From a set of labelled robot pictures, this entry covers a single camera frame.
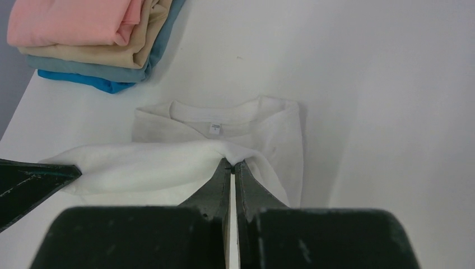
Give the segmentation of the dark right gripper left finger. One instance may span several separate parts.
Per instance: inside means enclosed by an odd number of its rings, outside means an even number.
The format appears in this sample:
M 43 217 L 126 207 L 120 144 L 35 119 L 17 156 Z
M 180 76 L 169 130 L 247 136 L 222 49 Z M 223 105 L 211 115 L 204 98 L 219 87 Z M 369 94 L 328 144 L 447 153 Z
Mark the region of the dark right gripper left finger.
M 51 224 L 32 268 L 226 268 L 231 165 L 177 206 L 74 207 Z

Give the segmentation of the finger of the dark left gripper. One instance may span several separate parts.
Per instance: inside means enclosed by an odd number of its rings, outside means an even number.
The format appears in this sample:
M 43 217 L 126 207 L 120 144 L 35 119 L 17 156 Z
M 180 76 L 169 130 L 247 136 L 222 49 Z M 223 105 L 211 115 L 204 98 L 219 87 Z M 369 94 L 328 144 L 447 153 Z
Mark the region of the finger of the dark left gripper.
M 82 175 L 74 165 L 1 160 L 1 231 Z

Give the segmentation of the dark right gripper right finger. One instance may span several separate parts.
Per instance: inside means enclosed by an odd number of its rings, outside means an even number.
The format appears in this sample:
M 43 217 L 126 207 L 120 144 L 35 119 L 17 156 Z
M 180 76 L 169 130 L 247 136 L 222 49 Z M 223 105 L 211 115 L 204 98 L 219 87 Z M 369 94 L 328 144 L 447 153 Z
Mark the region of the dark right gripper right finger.
M 374 208 L 290 208 L 234 167 L 241 268 L 419 268 L 398 219 Z

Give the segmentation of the white t shirt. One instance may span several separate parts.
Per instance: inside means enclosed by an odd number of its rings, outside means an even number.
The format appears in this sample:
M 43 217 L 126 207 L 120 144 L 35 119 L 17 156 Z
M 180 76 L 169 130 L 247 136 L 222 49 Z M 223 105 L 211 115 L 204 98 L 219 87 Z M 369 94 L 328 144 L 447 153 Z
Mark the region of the white t shirt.
M 88 205 L 177 205 L 219 162 L 244 161 L 281 202 L 301 202 L 304 154 L 297 102 L 258 97 L 232 108 L 177 101 L 137 108 L 130 143 L 80 146 L 47 159 L 81 176 L 66 193 Z

